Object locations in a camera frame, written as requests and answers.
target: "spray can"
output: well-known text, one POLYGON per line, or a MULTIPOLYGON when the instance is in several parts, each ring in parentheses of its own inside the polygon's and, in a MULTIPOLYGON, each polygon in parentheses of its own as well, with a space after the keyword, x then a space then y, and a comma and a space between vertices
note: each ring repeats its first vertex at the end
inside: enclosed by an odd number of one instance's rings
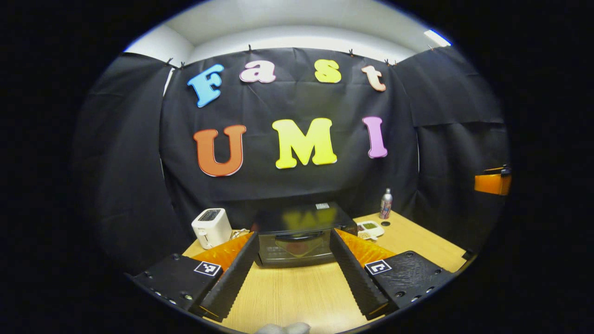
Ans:
POLYGON ((390 210, 392 209, 392 195, 390 189, 386 189, 386 193, 381 198, 380 218, 386 219, 390 217, 390 210))

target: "white wall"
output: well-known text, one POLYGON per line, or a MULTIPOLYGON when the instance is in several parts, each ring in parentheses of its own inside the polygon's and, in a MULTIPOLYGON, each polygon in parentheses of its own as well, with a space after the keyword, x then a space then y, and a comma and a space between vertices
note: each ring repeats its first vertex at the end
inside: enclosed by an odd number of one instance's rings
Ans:
POLYGON ((126 52, 140 53, 162 61, 173 58, 170 64, 181 66, 194 50, 194 45, 177 31, 161 25, 142 35, 133 42, 126 52))
POLYGON ((359 56, 384 61, 406 59, 416 52, 385 39, 355 31, 320 26, 277 26, 244 31, 198 45, 189 55, 186 64, 216 55, 268 48, 313 48, 349 52, 359 56))

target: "white ceiling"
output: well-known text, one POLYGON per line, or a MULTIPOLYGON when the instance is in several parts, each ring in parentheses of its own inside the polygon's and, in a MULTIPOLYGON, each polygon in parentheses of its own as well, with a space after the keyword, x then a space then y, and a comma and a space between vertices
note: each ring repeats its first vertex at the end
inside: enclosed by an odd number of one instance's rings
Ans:
POLYGON ((194 46, 273 26, 334 27, 376 36, 415 52, 438 46, 419 21, 373 0, 210 0, 165 22, 194 46))

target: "table surface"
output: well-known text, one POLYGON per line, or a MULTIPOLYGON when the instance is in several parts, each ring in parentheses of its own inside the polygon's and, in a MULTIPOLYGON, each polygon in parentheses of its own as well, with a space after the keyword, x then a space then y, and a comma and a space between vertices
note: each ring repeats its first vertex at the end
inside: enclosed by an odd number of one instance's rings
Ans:
MULTIPOLYGON (((466 262, 462 258, 465 250, 396 212, 387 219, 373 213, 353 220, 389 221, 390 226, 382 226, 385 233, 375 243, 396 254, 414 251, 449 272, 466 262)), ((196 240, 183 255, 192 257, 203 251, 196 240)), ((254 263, 229 316, 222 323, 205 319, 245 333, 254 333, 268 323, 288 326, 304 322, 311 326, 310 334, 331 334, 380 318, 368 321, 361 315, 338 263, 332 262, 283 269, 263 269, 254 263)))

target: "black microwave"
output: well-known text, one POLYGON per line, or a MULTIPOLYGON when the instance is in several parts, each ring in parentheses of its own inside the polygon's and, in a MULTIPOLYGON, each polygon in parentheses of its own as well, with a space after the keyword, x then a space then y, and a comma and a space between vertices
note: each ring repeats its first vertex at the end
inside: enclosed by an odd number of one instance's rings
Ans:
POLYGON ((303 204, 263 210, 254 217, 261 267, 300 267, 334 261, 330 231, 341 229, 357 235, 357 224, 335 202, 303 204))

